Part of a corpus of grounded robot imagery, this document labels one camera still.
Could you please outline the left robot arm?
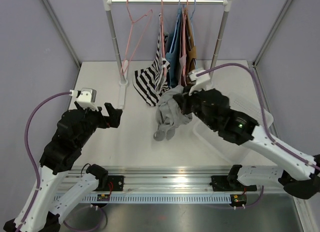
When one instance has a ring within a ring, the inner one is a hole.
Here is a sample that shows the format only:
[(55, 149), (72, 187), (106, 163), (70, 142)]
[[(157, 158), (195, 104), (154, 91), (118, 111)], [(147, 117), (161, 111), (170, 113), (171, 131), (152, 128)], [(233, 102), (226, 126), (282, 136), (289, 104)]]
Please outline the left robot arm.
[(44, 148), (40, 159), (39, 178), (19, 216), (4, 224), (4, 231), (59, 231), (68, 214), (90, 192), (112, 188), (109, 173), (103, 167), (92, 164), (81, 179), (58, 201), (56, 192), (80, 157), (82, 148), (98, 129), (118, 128), (123, 111), (105, 103), (108, 116), (102, 108), (82, 108), (63, 113), (57, 130)]

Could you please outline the pink tank top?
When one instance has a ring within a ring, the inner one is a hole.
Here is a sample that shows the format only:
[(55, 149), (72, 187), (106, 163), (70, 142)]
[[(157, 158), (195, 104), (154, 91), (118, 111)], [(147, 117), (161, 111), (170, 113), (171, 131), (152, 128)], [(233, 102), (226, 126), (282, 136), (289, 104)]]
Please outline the pink tank top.
[(179, 84), (185, 86), (186, 83), (186, 15), (185, 8), (182, 8), (181, 12), (181, 24), (180, 24), (180, 51), (179, 51)]

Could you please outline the aluminium rail base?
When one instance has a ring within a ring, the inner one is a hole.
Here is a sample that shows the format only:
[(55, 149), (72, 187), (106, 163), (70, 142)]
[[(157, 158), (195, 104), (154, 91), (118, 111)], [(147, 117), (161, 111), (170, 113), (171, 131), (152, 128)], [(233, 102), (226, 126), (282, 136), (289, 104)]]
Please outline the aluminium rail base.
[[(205, 166), (205, 167), (140, 167), (130, 168), (121, 166), (104, 166), (108, 175), (124, 176), (123, 191), (125, 194), (195, 194), (213, 193), (211, 176), (227, 175), (230, 166)], [(107, 193), (106, 190), (97, 192), (88, 184), (78, 186), (81, 182), (81, 167), (76, 166), (69, 171), (66, 178), (58, 186), (57, 193), (67, 193), (74, 186), (77, 191), (90, 193)], [(267, 185), (263, 182), (266, 193), (285, 193), (282, 185)]]

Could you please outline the black white striped tank top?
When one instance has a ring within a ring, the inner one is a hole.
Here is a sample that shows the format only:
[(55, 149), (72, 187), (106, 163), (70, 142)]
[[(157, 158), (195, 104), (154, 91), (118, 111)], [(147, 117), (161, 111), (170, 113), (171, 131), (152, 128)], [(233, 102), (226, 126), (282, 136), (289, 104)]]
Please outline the black white striped tank top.
[[(168, 34), (164, 31), (164, 46), (166, 51), (166, 43)], [(170, 64), (165, 58), (167, 73), (170, 69)], [(148, 67), (134, 71), (133, 86), (140, 97), (150, 107), (155, 107), (163, 93), (170, 89), (166, 78), (164, 77), (161, 60), (161, 34), (160, 34), (160, 19), (159, 33), (157, 39), (157, 49), (155, 59)]]

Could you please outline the grey tank top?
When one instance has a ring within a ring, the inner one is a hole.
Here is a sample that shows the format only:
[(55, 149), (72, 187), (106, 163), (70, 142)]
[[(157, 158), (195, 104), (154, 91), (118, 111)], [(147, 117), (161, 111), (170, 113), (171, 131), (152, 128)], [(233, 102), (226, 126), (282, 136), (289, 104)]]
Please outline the grey tank top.
[(174, 95), (181, 94), (183, 90), (183, 86), (177, 85), (163, 93), (160, 97), (155, 113), (157, 130), (153, 134), (154, 140), (171, 140), (177, 128), (192, 121), (192, 114), (182, 114), (177, 101), (173, 98)]

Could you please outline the blue tank top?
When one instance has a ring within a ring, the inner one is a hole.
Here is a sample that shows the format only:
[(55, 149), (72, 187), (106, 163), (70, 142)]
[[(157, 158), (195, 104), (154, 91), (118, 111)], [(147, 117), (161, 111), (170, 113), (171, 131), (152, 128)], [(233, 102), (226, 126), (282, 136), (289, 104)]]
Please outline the blue tank top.
[(178, 82), (176, 79), (176, 63), (178, 59), (179, 40), (180, 40), (181, 19), (177, 19), (174, 26), (174, 31), (169, 35), (168, 46), (166, 49), (165, 59), (169, 62), (170, 68), (167, 73), (168, 85), (173, 88)]

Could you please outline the light blue hanger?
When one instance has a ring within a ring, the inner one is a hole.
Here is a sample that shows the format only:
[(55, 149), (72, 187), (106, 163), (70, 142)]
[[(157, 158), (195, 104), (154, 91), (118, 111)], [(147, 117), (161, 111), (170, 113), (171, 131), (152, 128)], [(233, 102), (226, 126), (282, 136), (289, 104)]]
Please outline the light blue hanger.
[(181, 0), (178, 1), (178, 10), (177, 10), (177, 19), (182, 18), (182, 12), (183, 12), (183, 4), (181, 3)]

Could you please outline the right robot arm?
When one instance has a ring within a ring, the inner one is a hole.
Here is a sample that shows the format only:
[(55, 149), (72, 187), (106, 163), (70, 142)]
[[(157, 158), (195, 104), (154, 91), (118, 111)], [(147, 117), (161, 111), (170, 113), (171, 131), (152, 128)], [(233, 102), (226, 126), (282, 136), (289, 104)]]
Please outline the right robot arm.
[(184, 115), (195, 114), (224, 141), (253, 150), (275, 163), (275, 166), (233, 165), (226, 178), (211, 182), (213, 186), (224, 191), (253, 191), (258, 185), (282, 187), (300, 199), (319, 193), (320, 157), (304, 154), (268, 136), (255, 119), (231, 109), (229, 98), (218, 90), (182, 92), (173, 99)]

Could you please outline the brown tank top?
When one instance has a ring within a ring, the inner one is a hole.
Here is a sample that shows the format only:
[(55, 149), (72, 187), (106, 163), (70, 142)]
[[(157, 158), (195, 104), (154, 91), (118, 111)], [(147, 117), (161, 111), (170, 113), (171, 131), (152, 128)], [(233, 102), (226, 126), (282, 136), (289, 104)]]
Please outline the brown tank top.
[(187, 73), (197, 68), (197, 48), (195, 46), (192, 25), (189, 15), (186, 15), (186, 71)]

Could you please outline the white plastic laundry basket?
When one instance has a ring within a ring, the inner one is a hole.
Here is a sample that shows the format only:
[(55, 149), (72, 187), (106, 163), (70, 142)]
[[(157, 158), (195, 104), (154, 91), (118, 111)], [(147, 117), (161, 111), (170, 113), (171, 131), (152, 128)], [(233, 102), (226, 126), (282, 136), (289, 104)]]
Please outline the white plastic laundry basket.
[[(245, 113), (256, 120), (259, 125), (263, 125), (263, 116), (259, 102), (246, 98), (242, 94), (229, 92), (230, 108), (239, 113)], [(250, 149), (242, 146), (247, 137), (242, 137), (244, 129), (239, 120), (235, 121), (235, 113), (222, 125), (218, 131), (214, 132), (202, 121), (198, 121), (193, 127), (194, 135), (207, 146), (215, 155), (225, 160), (229, 164), (241, 164), (250, 152)]]

